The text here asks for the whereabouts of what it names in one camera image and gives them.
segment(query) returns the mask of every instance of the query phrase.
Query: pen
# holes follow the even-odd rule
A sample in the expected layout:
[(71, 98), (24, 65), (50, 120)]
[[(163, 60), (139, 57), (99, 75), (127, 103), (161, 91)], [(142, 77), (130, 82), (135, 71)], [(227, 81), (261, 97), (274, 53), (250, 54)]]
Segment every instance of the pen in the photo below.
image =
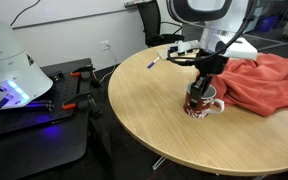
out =
[(151, 62), (151, 64), (147, 66), (147, 68), (151, 68), (159, 59), (160, 57), (157, 57), (153, 62)]

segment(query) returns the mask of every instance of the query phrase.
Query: mug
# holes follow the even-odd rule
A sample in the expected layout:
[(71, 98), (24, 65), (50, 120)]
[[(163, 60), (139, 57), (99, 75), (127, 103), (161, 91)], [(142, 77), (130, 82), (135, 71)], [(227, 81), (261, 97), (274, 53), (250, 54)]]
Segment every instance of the mug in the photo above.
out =
[[(219, 114), (224, 111), (224, 101), (220, 99), (214, 98), (216, 95), (216, 89), (214, 86), (209, 85), (207, 90), (205, 91), (204, 95), (200, 99), (200, 101), (197, 103), (195, 108), (192, 108), (190, 106), (190, 101), (191, 101), (191, 95), (190, 95), (190, 90), (191, 90), (191, 84), (187, 86), (186, 90), (186, 96), (185, 96), (185, 103), (183, 106), (184, 111), (190, 115), (191, 117), (194, 118), (204, 118), (208, 114)], [(213, 110), (210, 109), (212, 104), (218, 104), (219, 109), (218, 110)]]

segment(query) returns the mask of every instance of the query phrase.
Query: black cable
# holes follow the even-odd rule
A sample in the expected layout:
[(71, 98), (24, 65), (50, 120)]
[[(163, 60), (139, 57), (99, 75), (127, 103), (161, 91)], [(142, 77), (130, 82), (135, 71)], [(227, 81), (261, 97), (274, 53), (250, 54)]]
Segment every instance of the black cable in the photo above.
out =
[(243, 33), (244, 30), (247, 28), (248, 24), (250, 21), (253, 20), (253, 14), (256, 8), (256, 2), (255, 0), (250, 0), (247, 10), (246, 10), (246, 15), (245, 18), (243, 20), (243, 23), (241, 24), (239, 30), (237, 31), (237, 33), (233, 36), (233, 38), (225, 44), (225, 46), (223, 46), (220, 50), (218, 50), (217, 52), (209, 55), (209, 56), (204, 56), (204, 57), (197, 57), (197, 58), (186, 58), (186, 59), (194, 59), (193, 61), (177, 61), (176, 59), (185, 59), (184, 57), (170, 57), (168, 56), (167, 60), (171, 61), (172, 63), (178, 64), (180, 66), (192, 66), (194, 65), (196, 62), (204, 62), (204, 61), (208, 61), (210, 59), (212, 59), (213, 57), (219, 55), (222, 52), (225, 52), (227, 48), (229, 48), (229, 46), (231, 46)]
[(266, 47), (259, 48), (257, 50), (260, 52), (260, 51), (265, 51), (265, 50), (268, 50), (268, 49), (273, 49), (273, 48), (282, 47), (282, 46), (288, 46), (288, 43), (274, 44), (274, 45), (271, 45), (271, 46), (266, 46)]
[(10, 94), (7, 94), (1, 101), (0, 101), (0, 109), (10, 100), (13, 96)]
[(28, 9), (36, 6), (40, 1), (41, 1), (41, 0), (38, 0), (38, 1), (37, 1), (35, 4), (33, 4), (32, 6), (27, 7), (27, 8), (25, 8), (23, 11), (21, 11), (21, 12), (15, 17), (15, 19), (13, 20), (13, 22), (11, 23), (10, 26), (12, 26), (12, 25), (15, 23), (15, 21), (17, 20), (17, 18), (18, 18), (23, 12), (25, 12), (26, 10), (28, 10)]

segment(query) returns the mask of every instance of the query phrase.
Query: black chair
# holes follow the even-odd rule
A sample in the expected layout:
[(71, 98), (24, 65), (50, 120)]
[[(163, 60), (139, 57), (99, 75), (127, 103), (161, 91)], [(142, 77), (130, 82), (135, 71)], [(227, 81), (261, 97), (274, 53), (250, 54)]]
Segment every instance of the black chair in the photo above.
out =
[[(144, 25), (145, 44), (148, 47), (184, 40), (184, 36), (176, 34), (182, 29), (182, 26), (171, 22), (161, 22), (160, 9), (156, 0), (140, 3), (137, 7)], [(179, 29), (177, 29), (173, 34), (160, 34), (161, 24), (163, 23), (178, 26)]]

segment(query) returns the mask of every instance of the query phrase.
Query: white wall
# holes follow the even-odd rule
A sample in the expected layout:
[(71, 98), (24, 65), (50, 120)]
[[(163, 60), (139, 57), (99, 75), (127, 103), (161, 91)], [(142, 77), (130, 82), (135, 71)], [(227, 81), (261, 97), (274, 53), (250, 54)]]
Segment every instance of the white wall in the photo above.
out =
[[(30, 8), (13, 27), (55, 22), (125, 10), (125, 0), (43, 0)], [(10, 24), (16, 15), (37, 0), (0, 0), (0, 19)]]
[(112, 66), (103, 40), (109, 40), (118, 63), (146, 48), (136, 9), (15, 29), (15, 35), (39, 66), (88, 57), (97, 70)]

